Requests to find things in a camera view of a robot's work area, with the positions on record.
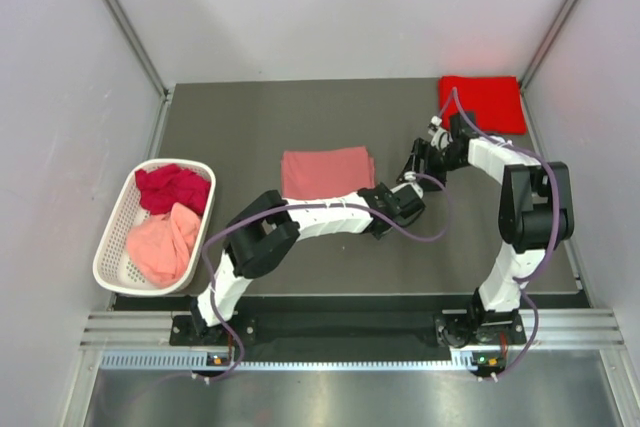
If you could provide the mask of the salmon pink t shirt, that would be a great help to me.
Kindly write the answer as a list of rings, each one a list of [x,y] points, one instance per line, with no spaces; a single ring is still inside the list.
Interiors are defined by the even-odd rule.
[[[374,186],[374,159],[364,146],[329,151],[285,151],[281,159],[281,187],[285,198],[342,197]]]

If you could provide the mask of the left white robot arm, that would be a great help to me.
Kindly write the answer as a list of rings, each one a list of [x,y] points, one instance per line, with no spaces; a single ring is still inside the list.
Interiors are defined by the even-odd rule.
[[[208,265],[209,286],[191,307],[192,331],[205,343],[220,341],[251,282],[274,271],[296,243],[334,234],[380,239],[424,212],[423,195],[415,181],[310,201],[284,198],[277,190],[261,194],[220,233],[219,263]]]

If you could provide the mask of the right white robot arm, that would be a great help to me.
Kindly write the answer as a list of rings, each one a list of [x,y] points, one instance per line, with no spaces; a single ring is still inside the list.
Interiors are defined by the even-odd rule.
[[[474,167],[500,187],[498,230],[502,244],[487,279],[467,308],[467,340],[492,341],[516,326],[521,291],[574,231],[569,169],[497,136],[480,134],[470,116],[448,123],[435,116],[427,136],[414,141],[397,180],[423,191],[445,183],[448,173]]]

